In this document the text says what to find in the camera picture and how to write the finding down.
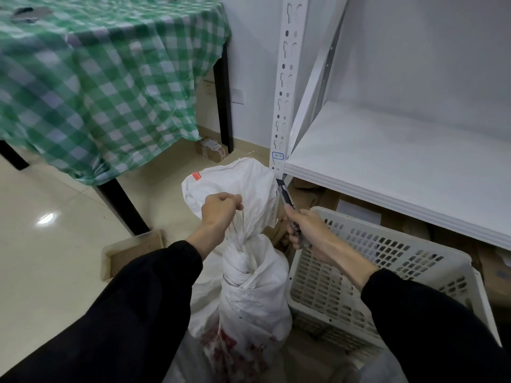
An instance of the table leg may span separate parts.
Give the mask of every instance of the table leg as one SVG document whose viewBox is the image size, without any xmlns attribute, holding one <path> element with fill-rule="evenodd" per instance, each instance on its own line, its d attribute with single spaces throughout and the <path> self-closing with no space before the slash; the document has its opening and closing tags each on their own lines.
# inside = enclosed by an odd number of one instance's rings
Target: table leg
<svg viewBox="0 0 511 383">
<path fill-rule="evenodd" d="M 150 231 L 116 179 L 98 185 L 94 190 L 133 236 Z"/>
<path fill-rule="evenodd" d="M 229 69 L 227 64 L 227 43 L 224 44 L 222 57 L 213 66 L 215 91 L 217 94 L 218 119 L 220 121 L 220 138 L 231 153 L 233 144 L 233 119 L 230 111 Z"/>
<path fill-rule="evenodd" d="M 29 163 L 16 153 L 16 151 L 4 140 L 0 140 L 0 155 L 11 163 L 17 170 L 23 170 Z"/>
</svg>

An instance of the white wall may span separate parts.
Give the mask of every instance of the white wall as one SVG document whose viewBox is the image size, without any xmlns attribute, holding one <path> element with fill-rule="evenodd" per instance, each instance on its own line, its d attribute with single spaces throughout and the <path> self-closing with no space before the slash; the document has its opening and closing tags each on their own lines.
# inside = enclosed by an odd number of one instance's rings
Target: white wall
<svg viewBox="0 0 511 383">
<path fill-rule="evenodd" d="M 270 147 L 275 76 L 283 0 L 222 0 L 232 37 L 228 45 L 231 87 L 243 90 L 245 104 L 232 104 L 233 135 Z M 297 104 L 316 60 L 334 0 L 309 0 L 306 35 L 296 81 Z M 215 97 L 197 90 L 197 123 L 220 131 Z"/>
<path fill-rule="evenodd" d="M 511 138 L 511 0 L 352 0 L 328 98 Z"/>
</svg>

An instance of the plastic crate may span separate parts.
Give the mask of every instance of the plastic crate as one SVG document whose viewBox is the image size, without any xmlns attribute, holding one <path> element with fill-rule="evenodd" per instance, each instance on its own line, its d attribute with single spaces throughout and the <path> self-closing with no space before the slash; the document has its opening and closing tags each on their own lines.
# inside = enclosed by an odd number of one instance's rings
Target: plastic crate
<svg viewBox="0 0 511 383">
<path fill-rule="evenodd" d="M 431 286 L 469 308 L 500 344 L 481 276 L 462 251 L 390 230 L 323 207 L 313 207 L 330 231 L 379 268 Z M 336 268 L 297 251 L 286 298 L 293 325 L 360 359 L 386 348 L 360 292 Z"/>
</svg>

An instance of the tablecloth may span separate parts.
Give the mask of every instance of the tablecloth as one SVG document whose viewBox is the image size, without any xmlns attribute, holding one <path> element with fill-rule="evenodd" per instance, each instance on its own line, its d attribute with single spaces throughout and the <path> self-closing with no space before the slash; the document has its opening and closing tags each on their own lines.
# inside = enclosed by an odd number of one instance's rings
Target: tablecloth
<svg viewBox="0 0 511 383">
<path fill-rule="evenodd" d="M 195 87 L 230 30 L 218 0 L 0 0 L 0 139 L 86 185 L 199 139 Z M 18 7 L 48 6 L 33 24 Z"/>
</svg>

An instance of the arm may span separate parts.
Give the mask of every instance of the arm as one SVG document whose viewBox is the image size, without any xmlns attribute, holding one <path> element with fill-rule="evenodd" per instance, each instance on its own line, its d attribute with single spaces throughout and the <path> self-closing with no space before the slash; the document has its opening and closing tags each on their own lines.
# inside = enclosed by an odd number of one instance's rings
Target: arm
<svg viewBox="0 0 511 383">
<path fill-rule="evenodd" d="M 312 211 L 286 206 L 317 259 L 337 267 L 361 291 L 378 332 L 407 379 L 508 381 L 511 358 L 484 324 L 452 298 L 378 268 L 337 238 Z M 290 240 L 298 238 L 288 227 Z"/>
<path fill-rule="evenodd" d="M 4 376 L 7 382 L 160 383 L 188 328 L 192 285 L 221 243 L 241 196 L 209 196 L 201 226 L 166 249 L 134 259 L 78 321 Z"/>
</svg>

